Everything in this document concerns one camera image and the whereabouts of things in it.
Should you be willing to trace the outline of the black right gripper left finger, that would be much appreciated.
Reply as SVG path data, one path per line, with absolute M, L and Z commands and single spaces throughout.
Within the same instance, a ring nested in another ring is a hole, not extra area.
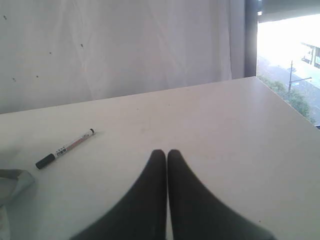
M 153 150 L 122 199 L 74 240 L 166 239 L 166 156 Z

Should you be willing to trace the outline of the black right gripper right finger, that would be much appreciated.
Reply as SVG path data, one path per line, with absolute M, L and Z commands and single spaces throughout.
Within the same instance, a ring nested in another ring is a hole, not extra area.
M 214 196 L 177 149 L 167 155 L 170 217 L 175 240 L 273 240 L 274 235 Z

